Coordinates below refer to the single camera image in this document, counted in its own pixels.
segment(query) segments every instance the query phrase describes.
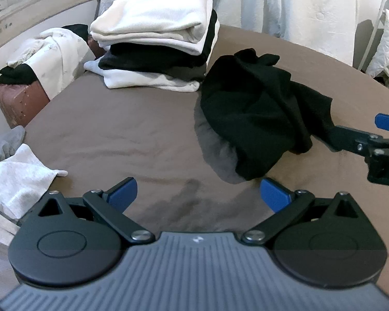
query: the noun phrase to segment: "bed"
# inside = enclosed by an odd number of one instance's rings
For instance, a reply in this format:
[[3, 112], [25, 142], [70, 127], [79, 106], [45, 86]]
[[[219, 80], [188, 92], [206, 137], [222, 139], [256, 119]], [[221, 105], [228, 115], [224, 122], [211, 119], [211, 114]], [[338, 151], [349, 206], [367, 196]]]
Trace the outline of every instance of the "bed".
[[[332, 118], [389, 137], [374, 125], [389, 114], [389, 90], [331, 57], [265, 34], [222, 26], [211, 64], [253, 47], [281, 57], [292, 79], [333, 98]], [[233, 149], [208, 126], [199, 92], [153, 88], [108, 89], [86, 72], [26, 127], [27, 143], [48, 167], [65, 169], [51, 190], [81, 196], [108, 189], [127, 176], [138, 197], [126, 215], [152, 232], [246, 230], [272, 214], [259, 195], [260, 180], [234, 171]], [[350, 192], [382, 236], [389, 253], [389, 187], [366, 179], [362, 157], [332, 153], [313, 139], [306, 154], [285, 153], [268, 176], [318, 197]], [[389, 257], [379, 285], [389, 294]]]

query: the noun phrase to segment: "suitcase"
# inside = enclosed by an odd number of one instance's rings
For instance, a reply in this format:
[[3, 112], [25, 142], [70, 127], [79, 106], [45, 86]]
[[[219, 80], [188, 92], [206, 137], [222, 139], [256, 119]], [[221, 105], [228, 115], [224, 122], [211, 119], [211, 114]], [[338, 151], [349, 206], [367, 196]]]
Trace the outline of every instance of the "suitcase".
[[11, 128], [25, 127], [49, 101], [39, 81], [30, 85], [0, 84], [0, 109]]
[[88, 37], [88, 47], [94, 53], [96, 60], [98, 58], [104, 56], [106, 53], [104, 48], [101, 48], [100, 45], [98, 44], [98, 42], [96, 40], [94, 40], [91, 35], [89, 35], [89, 37]]

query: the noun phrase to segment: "black cloth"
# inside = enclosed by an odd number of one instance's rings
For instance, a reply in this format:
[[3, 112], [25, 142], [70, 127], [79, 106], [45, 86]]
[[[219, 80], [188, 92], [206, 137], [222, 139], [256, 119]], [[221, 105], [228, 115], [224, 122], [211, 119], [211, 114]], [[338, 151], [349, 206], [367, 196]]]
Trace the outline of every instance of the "black cloth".
[[279, 56], [254, 49], [221, 56], [202, 85], [201, 108], [210, 126], [237, 151], [236, 172], [264, 176], [284, 152], [307, 152], [310, 134], [329, 142], [332, 99], [274, 67]]
[[88, 26], [86, 24], [70, 24], [69, 26], [64, 26], [62, 28], [70, 30], [88, 43]]
[[27, 64], [21, 64], [15, 68], [4, 67], [0, 70], [0, 74], [0, 84], [30, 85], [38, 80], [32, 68]]
[[165, 74], [173, 67], [201, 67], [212, 50], [215, 37], [217, 14], [212, 10], [203, 51], [200, 55], [190, 55], [164, 45], [144, 45], [136, 43], [117, 43], [110, 47], [101, 58], [98, 66], [102, 70], [121, 69], [140, 72]]

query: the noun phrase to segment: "black circular disc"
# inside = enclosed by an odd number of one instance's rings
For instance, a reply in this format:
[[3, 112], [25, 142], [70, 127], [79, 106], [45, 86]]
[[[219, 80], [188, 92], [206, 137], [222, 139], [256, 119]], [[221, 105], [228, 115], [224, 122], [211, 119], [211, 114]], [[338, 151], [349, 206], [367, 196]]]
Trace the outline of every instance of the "black circular disc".
[[377, 238], [369, 229], [337, 220], [334, 225], [319, 220], [281, 232], [275, 240], [274, 253], [283, 268], [300, 280], [321, 287], [345, 288], [380, 274], [387, 252]]
[[117, 233], [102, 224], [52, 216], [24, 226], [9, 247], [9, 261], [25, 282], [71, 287], [99, 277], [121, 255]]

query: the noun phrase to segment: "ridged plastic surface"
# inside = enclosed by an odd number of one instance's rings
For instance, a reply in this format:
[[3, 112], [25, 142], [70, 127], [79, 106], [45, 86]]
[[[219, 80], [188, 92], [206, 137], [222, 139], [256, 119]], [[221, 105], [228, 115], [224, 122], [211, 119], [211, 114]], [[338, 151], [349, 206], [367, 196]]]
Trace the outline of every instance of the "ridged plastic surface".
[[232, 233], [162, 233], [129, 249], [103, 278], [70, 290], [21, 285], [5, 311], [387, 311], [374, 284], [342, 291], [307, 286], [282, 272], [261, 247]]

